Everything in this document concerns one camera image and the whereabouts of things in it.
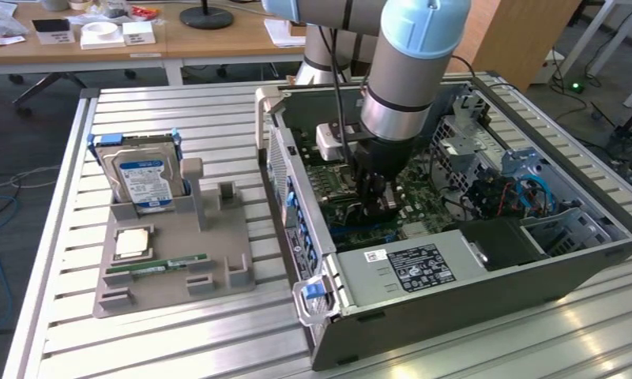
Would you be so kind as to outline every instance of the aluminum workbench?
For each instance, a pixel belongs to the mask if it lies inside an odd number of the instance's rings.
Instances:
[[[485,83],[498,81],[478,75]],[[281,82],[107,89],[81,99],[18,318],[5,377],[608,377],[632,378],[632,258],[557,302],[314,373],[293,310],[256,160],[254,89]],[[514,91],[510,107],[632,214],[632,188]],[[242,192],[257,289],[94,319],[110,191],[85,149],[89,132],[178,128],[202,187]],[[492,130],[528,144],[508,121]]]

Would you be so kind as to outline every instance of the green circuit board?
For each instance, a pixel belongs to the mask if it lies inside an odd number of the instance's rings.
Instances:
[[[404,194],[396,217],[390,221],[362,227],[348,223],[348,212],[358,203],[350,168],[346,164],[320,160],[313,157],[313,153],[304,160],[308,160],[308,178],[337,251],[362,249],[412,238],[409,231],[430,235],[453,224],[453,216],[444,207],[438,191],[429,183],[418,159],[412,159],[396,179],[396,186],[402,187]]]

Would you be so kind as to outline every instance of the white box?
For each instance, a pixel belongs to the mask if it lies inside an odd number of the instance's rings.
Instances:
[[[79,39],[82,50],[107,49],[110,47],[125,47],[123,38],[117,34],[115,37],[99,39],[93,35],[82,34]]]
[[[155,43],[151,22],[125,22],[122,24],[123,42],[126,45],[145,45]]]
[[[82,50],[106,49],[109,47],[125,47],[122,33],[118,26],[110,22],[91,22],[82,26],[82,38],[79,39]]]
[[[73,28],[67,20],[31,20],[31,26],[42,45],[74,42]]]
[[[557,51],[554,52],[553,56],[553,51],[550,50],[548,55],[545,56],[544,64],[540,68],[538,73],[536,73],[536,78],[533,79],[530,84],[548,84],[549,78],[557,71],[557,66],[561,66],[561,62],[564,62],[564,56]]]
[[[57,43],[73,43],[74,33],[71,30],[66,32],[37,32],[37,38],[42,45],[53,45]]]

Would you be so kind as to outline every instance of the wooden cabinet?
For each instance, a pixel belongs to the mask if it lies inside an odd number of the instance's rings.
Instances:
[[[454,54],[525,90],[580,0],[472,0]],[[464,72],[452,60],[448,72]]]

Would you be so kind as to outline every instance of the desk lamp base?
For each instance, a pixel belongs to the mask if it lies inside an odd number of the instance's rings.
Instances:
[[[202,7],[185,9],[179,13],[179,21],[195,29],[221,29],[233,23],[233,15],[224,9],[208,7],[208,14]]]

